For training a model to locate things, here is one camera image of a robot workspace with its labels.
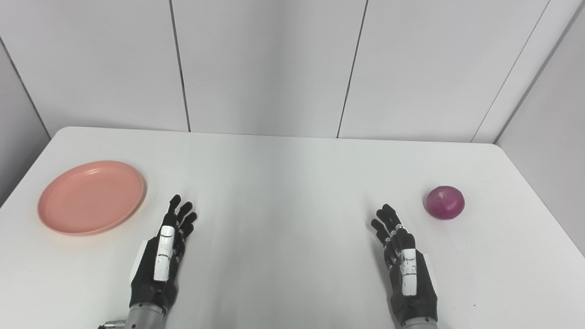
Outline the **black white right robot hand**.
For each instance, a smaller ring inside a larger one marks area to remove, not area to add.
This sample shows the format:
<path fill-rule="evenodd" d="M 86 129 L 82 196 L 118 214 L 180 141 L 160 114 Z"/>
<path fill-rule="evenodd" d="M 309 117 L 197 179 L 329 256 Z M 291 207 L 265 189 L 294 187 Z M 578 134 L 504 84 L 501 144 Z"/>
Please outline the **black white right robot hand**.
<path fill-rule="evenodd" d="M 402 329 L 436 329 L 437 294 L 424 254 L 388 204 L 376 212 L 371 226 L 383 246 L 391 283 L 389 307 Z"/>

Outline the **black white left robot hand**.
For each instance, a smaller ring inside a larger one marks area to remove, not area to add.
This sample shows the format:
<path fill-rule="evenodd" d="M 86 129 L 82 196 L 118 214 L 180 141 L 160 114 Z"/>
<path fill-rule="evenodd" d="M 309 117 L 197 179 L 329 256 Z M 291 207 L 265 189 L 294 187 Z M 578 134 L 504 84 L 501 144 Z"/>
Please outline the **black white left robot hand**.
<path fill-rule="evenodd" d="M 178 268 L 196 220 L 192 202 L 182 202 L 180 195 L 173 196 L 157 234 L 142 251 L 130 283 L 131 307 L 152 304 L 161 308 L 163 314 L 170 311 L 178 295 Z"/>

